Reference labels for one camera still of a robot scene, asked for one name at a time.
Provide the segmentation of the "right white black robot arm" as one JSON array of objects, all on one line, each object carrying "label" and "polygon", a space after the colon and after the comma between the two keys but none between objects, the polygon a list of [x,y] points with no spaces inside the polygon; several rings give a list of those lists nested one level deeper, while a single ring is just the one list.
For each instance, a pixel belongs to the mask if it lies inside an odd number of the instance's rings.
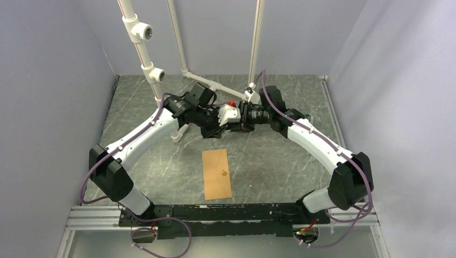
[{"label": "right white black robot arm", "polygon": [[309,223],[316,218],[317,212],[332,208],[348,210],[364,198],[372,199],[372,170],[365,153],[355,154],[336,144],[316,129],[304,114],[287,108],[276,86],[261,88],[259,98],[259,104],[242,101],[237,107],[223,105],[219,109],[219,125],[230,131],[250,132],[255,125],[268,124],[324,166],[331,176],[329,185],[299,199],[296,209],[299,221]]}]

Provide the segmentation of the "brown paper envelope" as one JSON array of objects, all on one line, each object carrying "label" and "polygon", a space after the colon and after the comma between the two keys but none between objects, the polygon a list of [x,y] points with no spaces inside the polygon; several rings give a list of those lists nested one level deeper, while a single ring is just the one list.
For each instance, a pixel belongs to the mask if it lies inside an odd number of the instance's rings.
[{"label": "brown paper envelope", "polygon": [[232,198],[227,150],[205,150],[202,162],[205,200]]}]

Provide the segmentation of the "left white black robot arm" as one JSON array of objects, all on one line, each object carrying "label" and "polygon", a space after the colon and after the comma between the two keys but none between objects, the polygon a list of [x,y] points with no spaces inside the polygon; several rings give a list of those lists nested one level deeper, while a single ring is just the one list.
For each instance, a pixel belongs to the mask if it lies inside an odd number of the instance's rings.
[{"label": "left white black robot arm", "polygon": [[124,205],[138,224],[149,225],[155,218],[155,206],[134,185],[128,171],[156,142],[184,125],[199,126],[204,136],[217,132],[216,99],[216,93],[202,83],[181,96],[164,93],[159,107],[142,124],[107,147],[95,145],[90,150],[84,182],[92,181],[104,198]]}]

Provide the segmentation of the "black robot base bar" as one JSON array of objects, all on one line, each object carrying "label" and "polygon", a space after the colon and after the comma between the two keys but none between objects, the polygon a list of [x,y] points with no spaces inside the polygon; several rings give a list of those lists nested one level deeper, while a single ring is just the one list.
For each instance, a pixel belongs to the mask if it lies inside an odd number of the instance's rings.
[{"label": "black robot base bar", "polygon": [[309,213],[296,203],[156,205],[154,216],[161,220],[146,223],[121,211],[118,225],[128,228],[154,225],[158,239],[165,240],[188,235],[290,237],[299,227],[330,223],[324,211]]}]

